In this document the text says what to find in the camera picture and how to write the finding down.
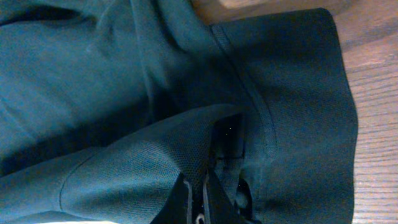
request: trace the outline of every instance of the wooden table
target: wooden table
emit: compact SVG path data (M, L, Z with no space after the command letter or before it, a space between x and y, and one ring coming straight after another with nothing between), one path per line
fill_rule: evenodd
M317 7L333 14L359 116L353 223L398 223L398 0L194 0L194 7L209 24Z

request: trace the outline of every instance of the seam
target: seam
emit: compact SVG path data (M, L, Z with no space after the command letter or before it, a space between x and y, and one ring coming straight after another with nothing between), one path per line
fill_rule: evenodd
M60 211L61 211L61 212L63 212L62 202L61 202L62 191L63 191L63 189L65 188L65 184L67 183L69 177L71 177L72 174L75 173L76 170L79 169L84 163L86 163L86 162L89 161L91 158L93 158L94 156L98 155L99 153L101 153L101 152L103 152L103 151L105 151L105 150L106 150L106 148L104 148L103 150L99 150L97 153L94 153L93 155L89 156L89 157L86 158L84 161L82 161L80 164L76 165L76 167L75 167L73 170L71 170L71 171L69 172L69 174L67 175L67 177L65 178L65 180L64 180L63 183L62 183L62 186L61 186L61 189L60 189L60 193L59 193L59 196L58 196L58 202L59 202L59 206L60 206Z
M258 93L248 90L248 85L253 86L254 84L251 80L248 80L248 79L250 79L250 77L248 76L249 72L247 70L247 65L243 62L243 60L240 60L241 64L243 64L243 65L239 66L239 64L235 63L234 60L232 59L232 57L227 53L226 49L230 49L230 51L232 51L232 52L237 52L237 51L233 47L228 36L226 35L225 30L223 29L223 26L221 26L221 25L211 26L211 33L213 34L213 37L216 39L216 43L218 44L218 47L220 48L220 50L222 51L224 56L226 57L227 61L231 64L235 74L237 75L239 81L241 82L242 88L250 97L256 112L260 116L261 123L264 126L266 124L265 119L260 112L260 108L264 109L263 111L267 111L267 113L271 119L271 129L272 129L272 139L271 140L272 141L267 142L266 137L262 137L262 141L265 146L270 146L270 151L268 151L268 152L266 152L266 149L263 147L263 154L268 155L271 159L273 159L275 157L276 152L279 151L278 150L279 144L277 142L277 137L276 137L275 122L274 122L274 118L271 114L271 111L269 109L269 104L266 99L263 99L263 103L262 103L261 99L260 99L261 96L259 96ZM263 184L265 181L264 180L264 169L261 169L260 173L261 173L260 174L261 186L259 187L259 190L257 192L253 192L254 194L256 194L256 196L255 196L256 199L259 198L260 192L262 192L263 187L265 187L264 186L265 184Z

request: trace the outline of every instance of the wood grain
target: wood grain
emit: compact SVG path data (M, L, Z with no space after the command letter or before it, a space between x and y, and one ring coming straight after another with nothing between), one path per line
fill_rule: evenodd
M208 24L318 7L332 13L359 116L353 223L398 223L398 1L194 0L193 5Z

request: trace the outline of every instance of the cloth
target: cloth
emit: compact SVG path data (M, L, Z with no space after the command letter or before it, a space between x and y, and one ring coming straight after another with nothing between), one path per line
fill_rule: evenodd
M0 10L0 222L351 223L358 120L326 10Z

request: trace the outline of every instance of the dark teal fabric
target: dark teal fabric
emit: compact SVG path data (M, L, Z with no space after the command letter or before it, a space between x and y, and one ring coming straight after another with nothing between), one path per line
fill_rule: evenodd
M326 10L0 10L0 222L186 223L186 179L193 220L206 195L212 224L351 223L358 121Z

